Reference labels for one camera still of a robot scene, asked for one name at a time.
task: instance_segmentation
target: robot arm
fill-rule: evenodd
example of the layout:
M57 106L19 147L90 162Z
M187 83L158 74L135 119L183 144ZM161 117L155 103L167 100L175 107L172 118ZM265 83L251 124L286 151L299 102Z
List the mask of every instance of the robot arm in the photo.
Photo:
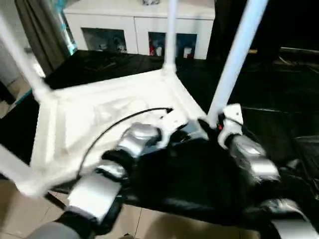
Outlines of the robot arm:
M88 239L111 231L122 202L118 193L144 150L157 144L161 130L134 123L117 146L103 154L93 173L82 177L69 194L66 212L35 230L27 239Z
M278 169L266 151L243 135L240 106L227 106L220 118L218 143L228 150L238 169L240 203L261 237L318 239L319 234L298 205L283 197Z

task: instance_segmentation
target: cabinet door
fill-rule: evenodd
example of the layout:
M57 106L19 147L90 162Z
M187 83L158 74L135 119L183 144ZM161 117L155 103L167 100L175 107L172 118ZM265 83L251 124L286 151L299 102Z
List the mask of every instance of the cabinet door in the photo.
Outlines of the cabinet door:
M164 55L167 18L135 17L134 21L139 54ZM213 20L177 19L176 56L206 59L212 27Z
M133 17L66 14L66 18L80 50L138 53Z

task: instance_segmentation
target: beige tile floor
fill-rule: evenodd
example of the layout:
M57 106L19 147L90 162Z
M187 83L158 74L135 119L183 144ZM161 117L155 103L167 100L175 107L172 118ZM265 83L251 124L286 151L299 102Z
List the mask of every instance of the beige tile floor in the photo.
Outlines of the beige tile floor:
M8 114L16 106L21 97L31 89L29 83L22 76L15 79L7 88L16 100L12 105L8 105L5 101L0 101L0 119Z
M53 193L67 202L64 194ZM33 200L16 187L0 180L0 239L19 239L40 225L57 219L62 211L45 199ZM124 234L139 239L257 239L252 231L222 227L167 213L124 205L111 233L98 239L118 239Z

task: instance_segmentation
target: black tablecloth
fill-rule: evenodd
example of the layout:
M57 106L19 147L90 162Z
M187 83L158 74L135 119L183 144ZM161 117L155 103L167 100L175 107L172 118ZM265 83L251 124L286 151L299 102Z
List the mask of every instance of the black tablecloth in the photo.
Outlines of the black tablecloth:
M163 60L141 55L77 51L45 81L52 89L87 84L116 77L160 69ZM223 64L220 61L178 60L177 75L189 93L208 112ZM318 74L303 67L260 65L245 66L239 76L230 103L241 103L245 125L256 134L278 165L298 158L294 137L318 133ZM311 110L304 112L305 105ZM38 104L26 97L1 120L1 144L29 163L36 129ZM196 141L194 151L176 149L172 160L167 152L154 160L141 160L140 171L123 190L129 204L224 225L242 220L236 189L225 160L216 145ZM290 180L294 187L302 182ZM71 184L58 187L68 191ZM306 211L317 206L304 190L294 188L291 197Z

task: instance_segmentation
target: curtain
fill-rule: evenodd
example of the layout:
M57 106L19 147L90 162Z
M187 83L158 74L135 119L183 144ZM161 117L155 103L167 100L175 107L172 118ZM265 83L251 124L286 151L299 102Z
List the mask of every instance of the curtain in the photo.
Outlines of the curtain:
M46 0L15 0L29 44L45 75L70 55Z

